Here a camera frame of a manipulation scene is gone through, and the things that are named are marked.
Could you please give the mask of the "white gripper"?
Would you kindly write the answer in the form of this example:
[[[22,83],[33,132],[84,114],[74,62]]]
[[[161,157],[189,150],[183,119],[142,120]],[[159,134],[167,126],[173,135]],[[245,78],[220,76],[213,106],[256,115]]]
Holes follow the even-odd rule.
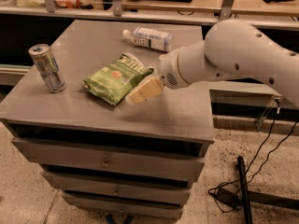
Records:
[[[125,97],[129,105],[135,105],[156,97],[164,92],[164,85],[172,90],[190,86],[178,69],[180,50],[174,49],[159,57],[157,77],[145,78],[137,87],[133,88]]]

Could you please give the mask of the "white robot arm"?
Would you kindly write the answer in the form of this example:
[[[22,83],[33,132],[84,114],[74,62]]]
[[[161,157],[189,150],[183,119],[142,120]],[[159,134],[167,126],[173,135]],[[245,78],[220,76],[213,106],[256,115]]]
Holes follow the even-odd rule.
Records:
[[[299,54],[281,47],[243,21],[216,23],[206,38],[159,57],[157,76],[140,82],[126,96],[130,105],[201,81],[249,77],[299,106]]]

